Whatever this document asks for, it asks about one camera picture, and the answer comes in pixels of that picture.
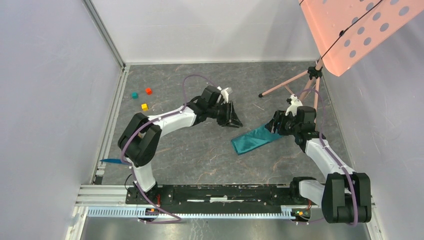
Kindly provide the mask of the teal cloth napkin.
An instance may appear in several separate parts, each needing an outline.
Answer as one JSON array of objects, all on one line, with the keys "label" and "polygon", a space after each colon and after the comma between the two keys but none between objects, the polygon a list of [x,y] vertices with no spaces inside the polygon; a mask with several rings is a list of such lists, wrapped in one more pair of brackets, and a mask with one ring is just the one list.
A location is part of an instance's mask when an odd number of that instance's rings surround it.
[{"label": "teal cloth napkin", "polygon": [[247,133],[233,138],[230,142],[237,155],[243,155],[264,145],[281,139],[277,133],[271,133],[263,124]]}]

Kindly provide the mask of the blue knife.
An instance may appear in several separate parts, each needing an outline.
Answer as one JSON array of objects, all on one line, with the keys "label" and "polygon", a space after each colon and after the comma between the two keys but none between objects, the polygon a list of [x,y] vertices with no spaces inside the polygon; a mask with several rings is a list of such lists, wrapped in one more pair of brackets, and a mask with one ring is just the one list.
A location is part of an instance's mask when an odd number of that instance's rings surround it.
[{"label": "blue knife", "polygon": [[110,163],[110,164],[128,165],[128,162],[121,160],[121,159],[118,159],[118,158],[105,158],[105,159],[101,159],[100,162]]}]

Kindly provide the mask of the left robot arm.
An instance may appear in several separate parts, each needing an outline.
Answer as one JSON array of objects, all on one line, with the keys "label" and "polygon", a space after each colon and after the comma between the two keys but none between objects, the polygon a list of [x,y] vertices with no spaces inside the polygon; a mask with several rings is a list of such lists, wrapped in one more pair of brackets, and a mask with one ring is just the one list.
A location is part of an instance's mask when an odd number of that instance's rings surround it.
[{"label": "left robot arm", "polygon": [[130,120],[118,140],[123,154],[122,162],[131,167],[138,197],[145,204],[157,198],[157,184],[151,161],[162,137],[174,131],[196,126],[207,119],[215,119],[221,127],[241,128],[234,104],[230,100],[230,87],[207,86],[200,96],[181,107],[159,115],[146,116],[139,112]]}]

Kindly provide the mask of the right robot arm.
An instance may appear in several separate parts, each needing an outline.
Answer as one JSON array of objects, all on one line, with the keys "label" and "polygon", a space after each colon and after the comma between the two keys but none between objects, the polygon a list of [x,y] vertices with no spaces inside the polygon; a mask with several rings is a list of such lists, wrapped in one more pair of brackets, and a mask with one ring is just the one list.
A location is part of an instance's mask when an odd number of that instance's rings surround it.
[{"label": "right robot arm", "polygon": [[293,136],[300,147],[325,177],[319,183],[313,177],[295,177],[289,199],[302,204],[307,199],[317,204],[329,224],[368,223],[372,219],[371,180],[364,172],[345,164],[316,129],[317,112],[310,106],[299,106],[295,113],[276,110],[265,128],[272,134]]}]

